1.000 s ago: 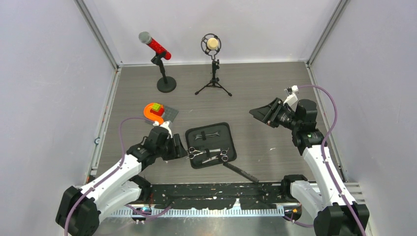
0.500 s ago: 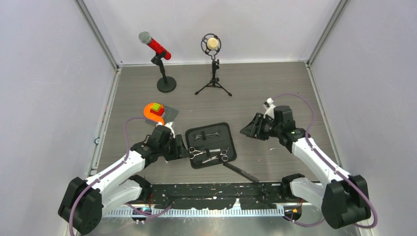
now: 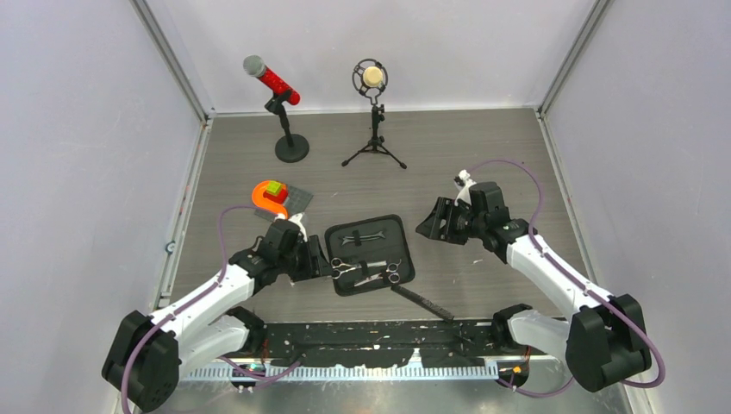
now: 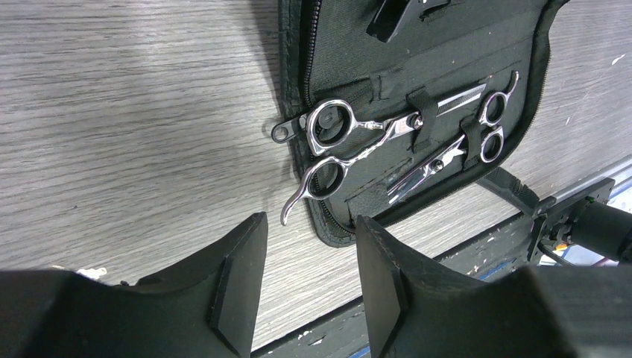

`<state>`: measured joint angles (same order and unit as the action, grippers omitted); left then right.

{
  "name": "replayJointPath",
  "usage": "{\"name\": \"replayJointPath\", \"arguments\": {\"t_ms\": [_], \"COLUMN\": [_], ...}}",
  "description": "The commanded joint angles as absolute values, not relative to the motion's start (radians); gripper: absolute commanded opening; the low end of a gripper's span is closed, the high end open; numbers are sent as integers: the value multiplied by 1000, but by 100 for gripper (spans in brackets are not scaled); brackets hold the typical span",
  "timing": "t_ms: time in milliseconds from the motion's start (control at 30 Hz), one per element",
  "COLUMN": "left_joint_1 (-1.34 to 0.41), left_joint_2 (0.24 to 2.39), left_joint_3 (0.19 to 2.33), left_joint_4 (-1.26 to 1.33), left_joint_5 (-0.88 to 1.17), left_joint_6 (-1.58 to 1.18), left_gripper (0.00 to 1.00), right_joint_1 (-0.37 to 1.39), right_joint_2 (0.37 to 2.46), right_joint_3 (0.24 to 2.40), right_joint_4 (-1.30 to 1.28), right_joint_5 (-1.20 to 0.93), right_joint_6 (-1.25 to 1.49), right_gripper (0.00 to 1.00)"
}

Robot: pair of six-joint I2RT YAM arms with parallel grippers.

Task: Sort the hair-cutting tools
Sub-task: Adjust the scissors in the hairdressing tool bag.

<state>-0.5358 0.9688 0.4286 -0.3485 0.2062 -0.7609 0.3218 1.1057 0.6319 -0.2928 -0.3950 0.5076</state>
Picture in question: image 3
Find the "black tool pouch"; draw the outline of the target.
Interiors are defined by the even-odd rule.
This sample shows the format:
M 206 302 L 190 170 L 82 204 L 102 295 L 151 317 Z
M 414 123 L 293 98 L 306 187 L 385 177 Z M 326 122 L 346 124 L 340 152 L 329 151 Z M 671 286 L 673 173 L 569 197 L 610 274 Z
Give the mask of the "black tool pouch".
M 386 235 L 385 239 L 341 246 L 341 237 L 343 236 L 353 235 L 355 232 L 361 235 L 369 235 L 381 230 Z M 387 260 L 388 263 L 401 261 L 401 265 L 398 268 L 401 281 L 395 285 L 409 283 L 415 278 L 415 267 L 410 256 L 403 221 L 398 215 L 390 214 L 332 226 L 325 232 L 325 242 L 330 261 L 333 258 L 340 258 L 350 264 L 355 264 L 362 260 Z M 353 286 L 355 282 L 383 270 L 385 270 L 385 267 L 368 267 L 366 269 L 345 273 L 339 279 L 333 279 L 334 290 L 338 295 L 348 297 L 392 287 L 393 284 L 381 279 L 360 287 Z

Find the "silver thinning scissors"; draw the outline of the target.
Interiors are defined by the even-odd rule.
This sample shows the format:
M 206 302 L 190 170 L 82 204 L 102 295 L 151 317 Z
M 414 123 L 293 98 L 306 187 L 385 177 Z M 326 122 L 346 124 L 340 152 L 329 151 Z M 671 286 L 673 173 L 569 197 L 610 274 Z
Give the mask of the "silver thinning scissors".
M 401 261 L 395 262 L 395 263 L 389 263 L 386 265 L 385 270 L 372 274 L 370 276 L 367 276 L 353 284 L 354 287 L 360 287 L 362 285 L 371 283 L 375 280 L 381 279 L 385 280 L 386 282 L 390 284 L 397 284 L 401 281 L 400 274 L 398 273 L 398 268 L 401 265 Z

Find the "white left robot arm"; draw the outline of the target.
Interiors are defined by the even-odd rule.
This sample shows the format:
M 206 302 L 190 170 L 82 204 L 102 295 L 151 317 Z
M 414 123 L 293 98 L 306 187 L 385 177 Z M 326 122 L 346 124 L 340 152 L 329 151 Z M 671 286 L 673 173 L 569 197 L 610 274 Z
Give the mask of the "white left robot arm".
M 293 283 L 328 274 L 303 213 L 278 217 L 250 248 L 225 254 L 221 270 L 177 302 L 149 315 L 134 310 L 121 321 L 102 365 L 104 380 L 128 404 L 157 410 L 178 382 L 212 360 L 257 355 L 264 323 L 240 304 L 284 274 Z

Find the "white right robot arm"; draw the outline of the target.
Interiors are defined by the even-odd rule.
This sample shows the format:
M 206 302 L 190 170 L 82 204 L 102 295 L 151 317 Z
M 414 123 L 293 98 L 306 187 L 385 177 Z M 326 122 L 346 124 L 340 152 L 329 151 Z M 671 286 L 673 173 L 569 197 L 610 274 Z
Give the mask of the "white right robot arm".
M 513 218 L 494 182 L 461 181 L 455 199 L 438 198 L 416 232 L 431 240 L 464 245 L 471 239 L 527 277 L 557 307 L 558 320 L 527 304 L 496 312 L 493 345 L 504 354 L 522 346 L 562 361 L 586 391 L 643 373 L 652 366 L 639 302 L 592 284 L 568 265 L 521 218 Z

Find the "black comb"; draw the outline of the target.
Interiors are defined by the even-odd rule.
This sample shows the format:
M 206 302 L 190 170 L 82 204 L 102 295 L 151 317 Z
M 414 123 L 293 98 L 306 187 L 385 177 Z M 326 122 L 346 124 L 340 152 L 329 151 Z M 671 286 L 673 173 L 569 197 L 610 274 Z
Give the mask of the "black comb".
M 441 320 L 448 322 L 454 320 L 454 315 L 451 312 L 423 297 L 422 295 L 403 287 L 402 285 L 393 285 L 390 290 L 401 296 L 402 298 L 409 300 L 411 303 L 416 304 L 425 311 L 428 311 L 431 314 L 437 316 Z

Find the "silver hair scissors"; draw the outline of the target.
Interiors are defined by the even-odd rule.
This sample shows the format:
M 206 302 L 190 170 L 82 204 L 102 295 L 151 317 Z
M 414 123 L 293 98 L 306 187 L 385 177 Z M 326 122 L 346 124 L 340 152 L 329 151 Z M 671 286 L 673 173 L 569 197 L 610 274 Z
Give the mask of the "silver hair scissors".
M 354 270 L 366 269 L 368 267 L 388 267 L 390 264 L 387 260 L 380 261 L 359 261 L 355 264 L 346 263 L 340 258 L 333 258 L 330 261 L 330 266 L 333 270 L 331 278 L 339 279 L 343 274 L 349 273 Z

